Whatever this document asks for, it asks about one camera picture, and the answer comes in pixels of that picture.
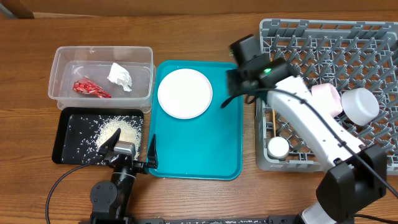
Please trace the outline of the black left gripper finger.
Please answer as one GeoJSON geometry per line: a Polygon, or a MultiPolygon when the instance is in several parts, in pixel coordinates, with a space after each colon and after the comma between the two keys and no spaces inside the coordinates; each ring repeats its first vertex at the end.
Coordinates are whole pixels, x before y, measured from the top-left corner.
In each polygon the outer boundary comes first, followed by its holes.
{"type": "Polygon", "coordinates": [[[121,129],[118,128],[114,134],[99,147],[99,155],[107,155],[109,151],[114,151],[114,147],[119,141],[120,134],[121,129]]]}
{"type": "Polygon", "coordinates": [[[156,150],[156,134],[152,135],[152,139],[147,151],[147,166],[151,169],[158,168],[158,157],[156,150]]]}

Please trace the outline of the red snack wrapper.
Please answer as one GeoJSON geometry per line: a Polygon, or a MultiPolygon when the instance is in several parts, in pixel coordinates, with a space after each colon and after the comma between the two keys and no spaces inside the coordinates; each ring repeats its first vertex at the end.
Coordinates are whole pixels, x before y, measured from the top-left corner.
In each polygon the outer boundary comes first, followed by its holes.
{"type": "Polygon", "coordinates": [[[111,98],[111,95],[105,89],[91,81],[88,77],[77,80],[73,84],[73,90],[81,94],[95,95],[98,98],[111,98]]]}

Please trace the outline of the white tissue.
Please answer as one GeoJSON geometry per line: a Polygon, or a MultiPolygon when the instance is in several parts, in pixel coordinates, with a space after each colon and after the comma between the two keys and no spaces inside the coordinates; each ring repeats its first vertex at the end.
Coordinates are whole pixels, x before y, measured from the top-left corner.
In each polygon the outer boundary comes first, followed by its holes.
{"type": "Polygon", "coordinates": [[[114,84],[122,86],[124,91],[130,92],[132,78],[130,73],[117,63],[113,63],[107,79],[114,84]]]}

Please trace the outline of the white cup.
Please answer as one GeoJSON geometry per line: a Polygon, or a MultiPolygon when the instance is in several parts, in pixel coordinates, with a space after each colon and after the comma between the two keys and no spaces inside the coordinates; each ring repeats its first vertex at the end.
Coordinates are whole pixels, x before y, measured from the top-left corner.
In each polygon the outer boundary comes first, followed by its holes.
{"type": "Polygon", "coordinates": [[[289,154],[288,141],[280,136],[273,137],[267,145],[267,153],[273,159],[284,159],[289,154]]]}

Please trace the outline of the wooden chopstick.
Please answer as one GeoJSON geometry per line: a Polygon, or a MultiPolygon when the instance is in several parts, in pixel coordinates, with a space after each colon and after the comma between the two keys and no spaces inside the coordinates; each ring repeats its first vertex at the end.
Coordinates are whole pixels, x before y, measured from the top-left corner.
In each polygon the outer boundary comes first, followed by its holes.
{"type": "Polygon", "coordinates": [[[275,118],[275,110],[272,110],[272,124],[273,124],[273,136],[276,137],[276,118],[275,118]]]}

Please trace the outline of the pink white bowl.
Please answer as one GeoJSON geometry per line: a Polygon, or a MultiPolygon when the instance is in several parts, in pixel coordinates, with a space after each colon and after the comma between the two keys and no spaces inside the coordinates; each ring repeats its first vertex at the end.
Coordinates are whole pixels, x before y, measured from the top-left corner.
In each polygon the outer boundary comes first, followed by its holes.
{"type": "Polygon", "coordinates": [[[311,87],[312,97],[322,108],[327,110],[331,117],[336,117],[343,112],[341,96],[337,89],[330,83],[323,83],[311,87]]]}

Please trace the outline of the grey bowl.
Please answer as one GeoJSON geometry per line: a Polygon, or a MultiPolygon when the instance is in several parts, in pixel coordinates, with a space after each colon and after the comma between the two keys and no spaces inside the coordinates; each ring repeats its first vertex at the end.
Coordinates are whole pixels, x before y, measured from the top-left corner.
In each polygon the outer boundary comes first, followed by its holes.
{"type": "Polygon", "coordinates": [[[379,114],[376,97],[365,88],[346,91],[341,96],[343,111],[355,124],[364,126],[379,114]]]}

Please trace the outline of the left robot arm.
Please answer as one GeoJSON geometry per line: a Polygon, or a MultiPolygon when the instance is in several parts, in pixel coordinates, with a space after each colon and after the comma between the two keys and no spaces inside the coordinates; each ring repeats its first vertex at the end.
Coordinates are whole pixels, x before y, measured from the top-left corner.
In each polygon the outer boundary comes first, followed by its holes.
{"type": "Polygon", "coordinates": [[[110,180],[96,183],[90,192],[92,213],[90,223],[132,223],[133,218],[126,214],[137,174],[148,174],[158,167],[156,135],[152,136],[147,160],[136,161],[135,145],[119,139],[121,130],[105,141],[99,148],[107,166],[113,169],[110,180]]]}

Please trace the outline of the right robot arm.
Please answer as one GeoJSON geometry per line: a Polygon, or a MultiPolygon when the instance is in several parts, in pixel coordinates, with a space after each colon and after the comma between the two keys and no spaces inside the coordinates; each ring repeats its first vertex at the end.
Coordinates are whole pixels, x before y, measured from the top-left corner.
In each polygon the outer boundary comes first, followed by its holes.
{"type": "Polygon", "coordinates": [[[226,73],[230,98],[254,96],[276,110],[325,173],[316,189],[317,201],[297,215],[296,223],[344,223],[385,196],[387,155],[379,145],[365,146],[316,105],[293,66],[284,58],[270,60],[252,34],[229,48],[238,64],[226,73]]]}

